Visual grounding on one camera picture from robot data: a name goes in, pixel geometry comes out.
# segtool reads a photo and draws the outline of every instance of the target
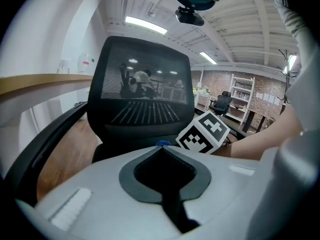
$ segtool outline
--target wooden floor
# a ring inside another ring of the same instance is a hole
[[[87,120],[79,120],[62,138],[46,161],[37,182],[37,199],[77,174],[92,162],[97,136]]]

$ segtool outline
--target black office chair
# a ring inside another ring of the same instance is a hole
[[[218,116],[222,116],[228,112],[231,101],[231,93],[223,91],[222,95],[218,95],[218,99],[214,101],[213,106],[210,105],[209,108]]]
[[[139,84],[130,80],[135,74]],[[153,81],[154,89],[148,79]],[[171,85],[177,79],[185,88]],[[186,55],[135,38],[111,36],[106,40],[87,103],[88,122],[103,142],[95,150],[93,163],[162,140],[175,145],[176,137],[194,113]]]

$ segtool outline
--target chair armrest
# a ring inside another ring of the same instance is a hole
[[[37,203],[37,181],[42,168],[62,137],[86,111],[86,102],[71,108],[44,128],[21,152],[4,179],[14,198],[31,206]]]

